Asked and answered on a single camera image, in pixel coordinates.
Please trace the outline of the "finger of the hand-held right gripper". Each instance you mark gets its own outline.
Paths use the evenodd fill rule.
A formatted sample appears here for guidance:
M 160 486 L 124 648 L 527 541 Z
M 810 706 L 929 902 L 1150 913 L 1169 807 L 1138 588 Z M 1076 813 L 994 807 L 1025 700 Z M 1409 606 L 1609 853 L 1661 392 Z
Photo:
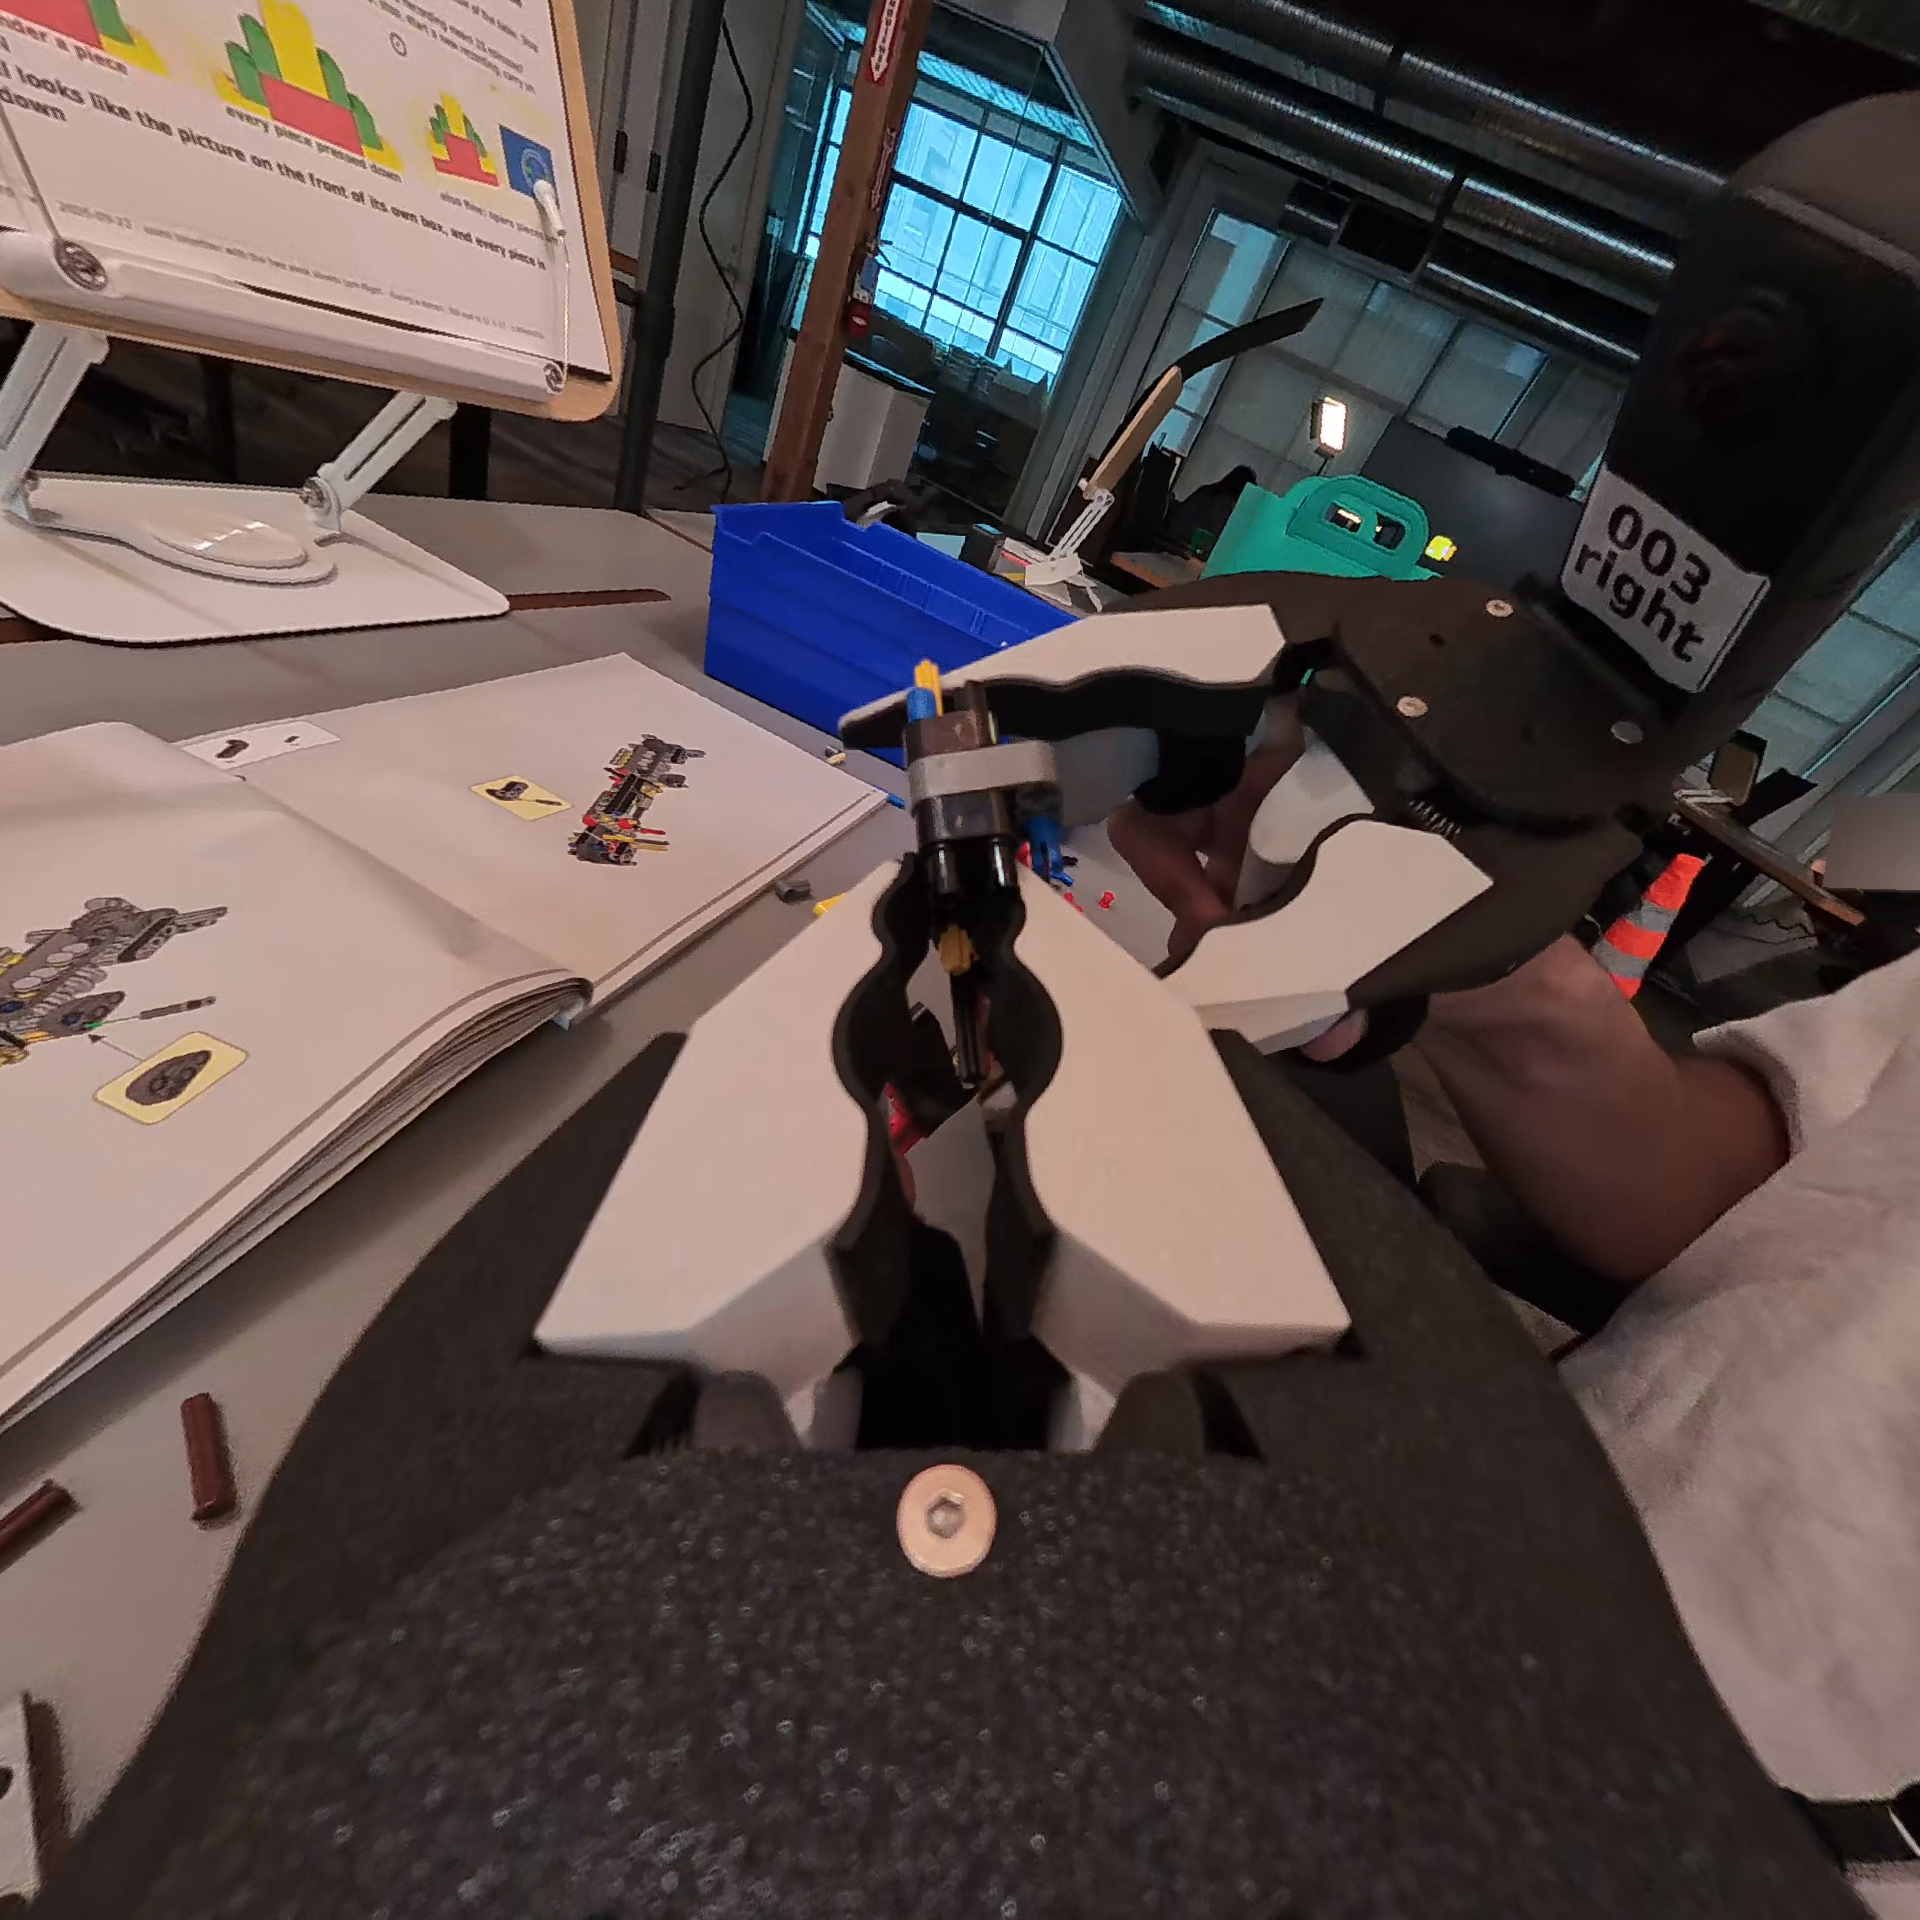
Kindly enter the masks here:
M 1104 821 L 1141 797 L 1197 813 L 1240 784 L 1275 690 L 1284 632 L 1265 603 L 1107 611 L 972 659 L 942 684 L 942 718 L 983 706 L 994 741 L 907 738 L 907 692 L 855 706 L 848 748 L 907 753 L 917 813 L 998 797 L 1014 821 Z
M 1459 963 L 1421 958 L 1421 946 L 1491 890 L 1447 835 L 1380 819 L 1335 825 L 1294 896 L 1216 925 L 1168 974 L 1153 1047 L 1197 1052 L 1215 1027 L 1306 1041 L 1356 1006 L 1450 991 Z

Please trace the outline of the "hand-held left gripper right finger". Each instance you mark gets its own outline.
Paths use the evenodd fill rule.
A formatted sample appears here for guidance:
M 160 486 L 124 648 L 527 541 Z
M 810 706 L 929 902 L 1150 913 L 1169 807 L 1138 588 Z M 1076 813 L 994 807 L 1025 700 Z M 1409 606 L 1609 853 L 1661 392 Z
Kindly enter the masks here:
M 1045 1446 L 1084 1451 L 1138 1379 L 1332 1349 L 1352 1320 L 1203 1019 L 1017 877 L 981 952 L 1014 1096 L 983 1301 L 1063 1367 Z

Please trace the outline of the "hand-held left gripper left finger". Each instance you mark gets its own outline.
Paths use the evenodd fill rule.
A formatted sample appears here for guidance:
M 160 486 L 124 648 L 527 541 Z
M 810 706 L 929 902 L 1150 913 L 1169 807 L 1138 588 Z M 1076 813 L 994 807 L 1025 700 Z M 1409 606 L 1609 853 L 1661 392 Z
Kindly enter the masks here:
M 693 1024 L 536 1324 L 543 1351 L 752 1376 L 804 1446 L 851 1446 L 858 1396 L 830 1379 L 907 1293 L 888 1089 L 913 1061 L 923 953 L 901 857 Z

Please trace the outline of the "partly built lego chassis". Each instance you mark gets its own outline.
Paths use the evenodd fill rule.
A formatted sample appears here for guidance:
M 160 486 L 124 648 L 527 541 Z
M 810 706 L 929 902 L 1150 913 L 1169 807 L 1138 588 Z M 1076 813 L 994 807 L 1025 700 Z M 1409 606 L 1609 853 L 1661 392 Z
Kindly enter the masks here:
M 1023 925 L 1023 872 L 1045 884 L 1066 875 L 1063 781 L 1056 745 L 1006 738 L 988 690 L 950 690 L 935 659 L 917 666 L 905 712 L 907 803 L 951 987 L 956 1066 L 981 1096 L 1003 1075 L 989 1019 Z

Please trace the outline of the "lego instruction booklet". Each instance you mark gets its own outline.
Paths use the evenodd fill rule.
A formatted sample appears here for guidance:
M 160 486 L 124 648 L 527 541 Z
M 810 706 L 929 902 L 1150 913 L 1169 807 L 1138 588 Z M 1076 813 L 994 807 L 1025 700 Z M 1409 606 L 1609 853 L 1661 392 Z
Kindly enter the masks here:
M 4 748 L 4 1423 L 888 796 L 617 654 Z

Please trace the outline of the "person's right forearm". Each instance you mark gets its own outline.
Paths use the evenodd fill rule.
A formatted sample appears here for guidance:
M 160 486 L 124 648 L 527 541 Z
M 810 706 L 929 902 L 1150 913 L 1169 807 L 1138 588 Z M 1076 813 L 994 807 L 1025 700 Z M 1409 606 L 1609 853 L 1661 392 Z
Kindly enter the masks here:
M 1612 1283 L 1668 1268 L 1792 1156 L 1765 1080 L 1670 1053 L 1571 935 L 1434 994 L 1416 1052 L 1491 1175 Z

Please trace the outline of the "pile of lego pins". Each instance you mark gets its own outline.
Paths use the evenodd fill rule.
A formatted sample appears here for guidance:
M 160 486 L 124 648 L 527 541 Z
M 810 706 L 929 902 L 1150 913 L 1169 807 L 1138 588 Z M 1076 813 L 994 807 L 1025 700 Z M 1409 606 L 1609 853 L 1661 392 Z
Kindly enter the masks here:
M 1098 834 L 1069 835 L 1062 847 L 1025 843 L 1023 859 L 1044 885 L 1097 918 L 1110 918 L 1132 902 L 1132 868 Z

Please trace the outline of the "long light grey lego beam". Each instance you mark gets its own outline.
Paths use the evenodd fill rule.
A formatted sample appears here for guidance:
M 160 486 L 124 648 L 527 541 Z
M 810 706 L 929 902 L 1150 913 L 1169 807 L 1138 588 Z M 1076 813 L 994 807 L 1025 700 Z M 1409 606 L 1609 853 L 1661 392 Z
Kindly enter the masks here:
M 60 1873 L 74 1834 L 60 1716 L 35 1694 L 4 1697 L 4 1915 L 25 1915 Z

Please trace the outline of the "person's right hand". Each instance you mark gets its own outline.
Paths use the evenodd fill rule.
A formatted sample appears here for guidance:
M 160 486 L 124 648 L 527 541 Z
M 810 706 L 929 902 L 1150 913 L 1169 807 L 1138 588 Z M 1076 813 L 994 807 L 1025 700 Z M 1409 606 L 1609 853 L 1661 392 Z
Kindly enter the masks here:
M 1303 751 L 1299 737 L 1275 737 L 1246 756 L 1237 787 L 1207 807 L 1153 813 L 1132 797 L 1107 819 L 1110 847 L 1173 915 L 1169 966 L 1188 963 L 1203 935 L 1234 915 L 1262 803 L 1291 776 Z

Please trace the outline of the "teal carry bag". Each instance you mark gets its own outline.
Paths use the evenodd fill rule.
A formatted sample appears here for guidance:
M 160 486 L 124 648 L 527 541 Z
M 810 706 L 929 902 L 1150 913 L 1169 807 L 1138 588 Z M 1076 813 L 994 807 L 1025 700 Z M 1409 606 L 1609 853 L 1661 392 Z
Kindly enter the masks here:
M 1428 528 L 1405 491 L 1360 475 L 1309 476 L 1275 495 L 1237 495 L 1203 578 L 1303 572 L 1318 578 L 1416 582 L 1437 578 L 1459 545 Z

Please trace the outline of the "black monitor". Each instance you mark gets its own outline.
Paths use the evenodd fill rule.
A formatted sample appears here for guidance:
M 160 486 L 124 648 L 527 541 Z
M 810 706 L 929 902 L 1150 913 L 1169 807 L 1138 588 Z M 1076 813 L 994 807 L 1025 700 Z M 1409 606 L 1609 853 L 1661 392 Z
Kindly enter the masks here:
M 1381 429 L 1359 475 L 1416 501 L 1433 539 L 1452 541 L 1450 564 L 1500 558 L 1542 564 L 1572 539 L 1589 501 L 1578 479 L 1469 427 L 1434 432 L 1412 419 Z

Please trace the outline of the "wooden board desk stand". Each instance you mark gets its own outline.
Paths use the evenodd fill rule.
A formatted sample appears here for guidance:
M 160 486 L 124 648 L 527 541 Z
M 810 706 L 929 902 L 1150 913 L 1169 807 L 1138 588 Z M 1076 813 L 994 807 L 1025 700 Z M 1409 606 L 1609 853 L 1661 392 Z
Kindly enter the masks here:
M 1231 326 L 1210 336 L 1207 342 L 1181 352 L 1169 369 L 1154 379 L 1154 385 L 1141 398 L 1138 410 L 1125 419 L 1115 445 L 1092 464 L 1092 472 L 1078 482 L 1084 505 L 1066 533 L 1053 545 L 1050 554 L 1025 563 L 1023 586 L 1039 597 L 1056 597 L 1066 603 L 1069 588 L 1092 592 L 1092 579 L 1084 572 L 1081 547 L 1092 539 L 1097 528 L 1115 510 L 1116 491 L 1125 475 L 1141 463 L 1143 451 L 1153 445 L 1157 427 L 1176 410 L 1184 385 L 1193 382 L 1203 371 L 1234 358 L 1243 349 L 1262 349 L 1294 338 L 1303 332 L 1313 314 L 1324 308 L 1324 298 L 1284 307 L 1278 313 L 1262 314 L 1257 321 Z

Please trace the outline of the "orange traffic cone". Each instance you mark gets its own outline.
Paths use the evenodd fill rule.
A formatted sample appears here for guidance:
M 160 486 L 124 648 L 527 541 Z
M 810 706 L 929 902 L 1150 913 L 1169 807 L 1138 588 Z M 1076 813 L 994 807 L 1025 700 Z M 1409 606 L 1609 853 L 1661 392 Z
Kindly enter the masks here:
M 1659 877 L 1596 935 L 1592 958 L 1612 987 L 1636 1000 L 1650 966 L 1668 946 L 1681 907 L 1708 859 L 1677 851 Z

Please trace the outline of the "blue plastic bin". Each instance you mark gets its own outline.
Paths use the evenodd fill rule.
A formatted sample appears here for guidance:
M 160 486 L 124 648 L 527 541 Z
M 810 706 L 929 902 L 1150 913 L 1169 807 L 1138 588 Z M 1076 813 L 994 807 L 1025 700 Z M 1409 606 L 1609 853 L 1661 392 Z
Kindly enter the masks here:
M 1073 620 L 1069 610 L 835 501 L 714 513 L 705 670 L 823 734 L 905 690 Z

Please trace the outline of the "black metal bar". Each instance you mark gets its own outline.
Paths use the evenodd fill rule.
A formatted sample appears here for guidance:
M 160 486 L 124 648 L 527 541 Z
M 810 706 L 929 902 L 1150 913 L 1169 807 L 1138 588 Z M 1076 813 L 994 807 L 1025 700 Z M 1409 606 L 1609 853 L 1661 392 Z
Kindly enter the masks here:
M 679 40 L 679 58 L 671 62 L 671 96 L 654 187 L 654 226 L 637 285 L 629 395 L 623 407 L 614 504 L 632 516 L 646 513 L 664 373 L 676 346 L 679 282 L 685 271 L 693 185 L 698 176 L 708 96 L 724 24 L 724 2 L 686 2 L 685 12 L 686 20 Z

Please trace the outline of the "silver ventilation duct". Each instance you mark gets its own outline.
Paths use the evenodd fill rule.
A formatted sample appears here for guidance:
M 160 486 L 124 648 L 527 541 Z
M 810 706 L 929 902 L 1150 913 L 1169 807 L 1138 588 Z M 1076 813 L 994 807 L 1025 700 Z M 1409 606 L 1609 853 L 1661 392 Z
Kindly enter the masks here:
M 1143 14 L 1243 65 L 1440 134 L 1539 183 L 1595 179 L 1639 207 L 1690 210 L 1727 170 L 1519 81 L 1416 46 L 1405 33 L 1344 17 L 1332 2 L 1145 2 Z

